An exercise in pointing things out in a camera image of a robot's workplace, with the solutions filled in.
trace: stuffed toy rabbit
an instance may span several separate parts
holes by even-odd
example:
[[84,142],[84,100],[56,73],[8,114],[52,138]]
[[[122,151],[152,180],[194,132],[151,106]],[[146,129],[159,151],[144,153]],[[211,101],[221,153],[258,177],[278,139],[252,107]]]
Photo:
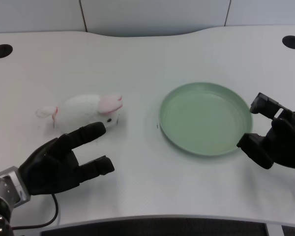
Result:
[[102,122],[106,128],[116,124],[121,107],[119,94],[86,94],[71,97],[55,107],[39,109],[36,115],[41,118],[52,116],[55,128],[70,133],[94,122]]

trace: black glove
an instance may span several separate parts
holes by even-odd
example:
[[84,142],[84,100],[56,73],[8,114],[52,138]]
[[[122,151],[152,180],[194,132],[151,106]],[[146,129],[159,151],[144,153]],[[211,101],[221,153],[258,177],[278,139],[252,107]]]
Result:
[[21,178],[31,195],[60,193],[80,183],[113,172],[111,160],[102,156],[79,166],[72,149],[106,133],[103,123],[81,127],[39,147],[19,167]]

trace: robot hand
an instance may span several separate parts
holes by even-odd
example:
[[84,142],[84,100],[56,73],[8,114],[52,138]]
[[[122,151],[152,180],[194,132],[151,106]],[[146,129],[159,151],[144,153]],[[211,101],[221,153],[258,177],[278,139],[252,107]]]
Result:
[[55,194],[77,187],[80,183],[114,171],[109,158],[102,156],[79,166],[72,149],[89,143],[105,134],[103,123],[93,123],[69,134],[64,134],[39,147],[19,167],[10,167],[0,172],[0,235],[13,235],[12,230],[40,228],[52,223],[38,226],[11,228],[11,213],[30,200],[31,195]]
[[39,147],[19,167],[19,174],[30,195],[60,193],[80,183],[113,172],[106,156],[79,166],[72,149],[105,134],[103,123],[93,123],[55,138]]
[[[277,118],[276,113],[283,109]],[[272,119],[272,128],[265,137],[244,134],[237,147],[265,169],[274,163],[295,169],[295,112],[259,93],[251,104],[250,112]]]

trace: white desk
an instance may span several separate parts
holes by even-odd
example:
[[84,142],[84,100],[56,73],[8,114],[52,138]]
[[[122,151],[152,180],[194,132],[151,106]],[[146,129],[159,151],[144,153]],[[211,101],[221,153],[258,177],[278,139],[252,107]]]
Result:
[[[295,225],[295,170],[264,170],[241,150],[196,157],[163,137],[163,97],[189,82],[217,83],[248,104],[263,92],[295,111],[295,50],[282,44],[295,26],[221,27],[165,37],[117,38],[85,32],[0,34],[13,52],[0,59],[0,170],[19,166],[57,137],[36,109],[76,94],[121,92],[115,129],[77,148],[80,164],[102,155],[115,172],[57,194],[51,226],[107,218],[185,215]],[[254,116],[264,135],[270,120]],[[45,223],[51,196],[34,196],[13,212],[12,225]]]

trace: green plate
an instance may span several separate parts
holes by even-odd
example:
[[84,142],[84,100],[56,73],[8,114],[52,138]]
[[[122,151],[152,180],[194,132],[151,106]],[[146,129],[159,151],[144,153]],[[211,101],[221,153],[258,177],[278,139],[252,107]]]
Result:
[[210,83],[186,84],[171,91],[159,119],[175,145],[206,156],[235,150],[242,135],[252,129],[245,101],[230,89]]

